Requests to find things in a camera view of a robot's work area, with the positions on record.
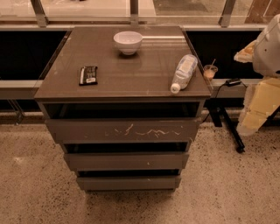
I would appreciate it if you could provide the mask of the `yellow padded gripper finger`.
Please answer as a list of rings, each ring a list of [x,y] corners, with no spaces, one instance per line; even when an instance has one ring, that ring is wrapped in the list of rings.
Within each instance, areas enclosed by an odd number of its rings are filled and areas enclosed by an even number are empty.
[[[266,78],[256,85],[249,85],[243,105],[237,132],[242,136],[250,136],[280,107],[280,79]]]
[[[243,49],[235,54],[234,60],[241,63],[253,62],[255,44],[256,41],[254,40],[246,45]]]

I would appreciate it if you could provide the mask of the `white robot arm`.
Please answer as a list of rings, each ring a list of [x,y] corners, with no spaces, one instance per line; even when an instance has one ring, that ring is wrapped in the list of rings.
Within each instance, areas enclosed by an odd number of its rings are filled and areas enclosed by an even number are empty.
[[[280,107],[280,15],[275,15],[256,40],[240,50],[234,60],[251,62],[262,80],[249,85],[244,96],[237,132],[242,136],[256,133]]]

